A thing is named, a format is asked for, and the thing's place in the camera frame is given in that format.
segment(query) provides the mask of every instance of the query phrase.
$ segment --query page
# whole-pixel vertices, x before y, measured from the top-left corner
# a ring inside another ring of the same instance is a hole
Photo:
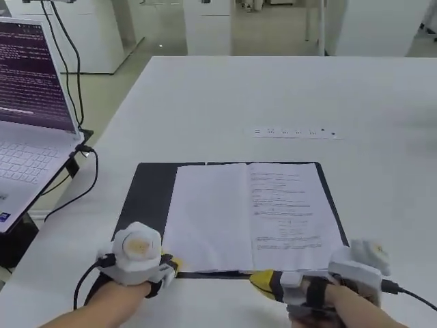
[[[163,249],[183,272],[252,270],[247,165],[179,167]]]
[[[325,269],[343,245],[315,164],[249,165],[255,270]]]

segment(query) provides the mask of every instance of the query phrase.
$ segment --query human hand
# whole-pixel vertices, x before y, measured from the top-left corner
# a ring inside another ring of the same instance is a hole
[[[150,290],[149,282],[137,286],[108,282],[98,289],[87,307],[103,309],[107,313],[109,327],[118,327],[137,311]]]
[[[307,294],[308,287],[310,285],[310,280],[303,279],[300,288]],[[325,294],[325,302],[332,305],[332,299],[330,297],[330,289],[334,287],[333,285],[328,285]],[[316,318],[312,315],[294,318],[292,313],[289,313],[289,318],[292,322],[292,328],[337,328],[339,326],[338,322],[332,318]]]

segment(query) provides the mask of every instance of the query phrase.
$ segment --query laptop sticker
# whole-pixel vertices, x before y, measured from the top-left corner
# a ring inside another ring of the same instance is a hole
[[[10,216],[11,216],[11,214],[9,214],[9,213],[2,213],[2,212],[0,212],[0,222],[6,222],[6,220]]]

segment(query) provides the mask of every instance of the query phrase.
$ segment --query black folder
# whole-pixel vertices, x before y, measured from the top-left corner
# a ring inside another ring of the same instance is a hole
[[[322,166],[316,162],[278,162],[280,164],[315,164],[320,182],[329,201],[331,210],[339,228],[341,240],[344,245],[349,245],[334,200],[330,194]],[[208,163],[208,165],[221,165],[234,163]],[[186,165],[205,165],[205,163],[140,163],[132,179],[126,201],[119,216],[114,234],[126,229],[131,223],[139,221],[157,230],[164,235],[167,215],[170,208],[171,195],[176,179],[178,167]],[[232,272],[216,273],[180,273],[178,277],[189,278],[219,278],[219,279],[244,279],[247,275]]]

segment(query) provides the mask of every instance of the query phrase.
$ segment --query laptop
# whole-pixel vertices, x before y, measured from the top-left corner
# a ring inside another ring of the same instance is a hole
[[[0,233],[83,142],[73,117],[42,22],[0,17]]]

